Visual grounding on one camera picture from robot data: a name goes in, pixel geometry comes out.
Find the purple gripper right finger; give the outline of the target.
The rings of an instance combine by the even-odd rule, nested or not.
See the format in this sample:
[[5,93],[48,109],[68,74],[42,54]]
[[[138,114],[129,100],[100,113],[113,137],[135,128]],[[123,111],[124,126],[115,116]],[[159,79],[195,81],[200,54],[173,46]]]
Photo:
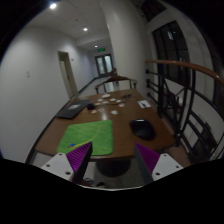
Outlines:
[[182,169],[167,153],[158,154],[139,143],[134,145],[134,156],[145,185]]

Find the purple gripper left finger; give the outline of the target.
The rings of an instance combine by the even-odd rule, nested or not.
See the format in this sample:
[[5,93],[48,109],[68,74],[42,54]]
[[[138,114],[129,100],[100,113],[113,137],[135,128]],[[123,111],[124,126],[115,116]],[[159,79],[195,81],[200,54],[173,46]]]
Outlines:
[[91,154],[92,143],[88,142],[69,153],[57,153],[42,166],[42,169],[75,184],[80,184]]

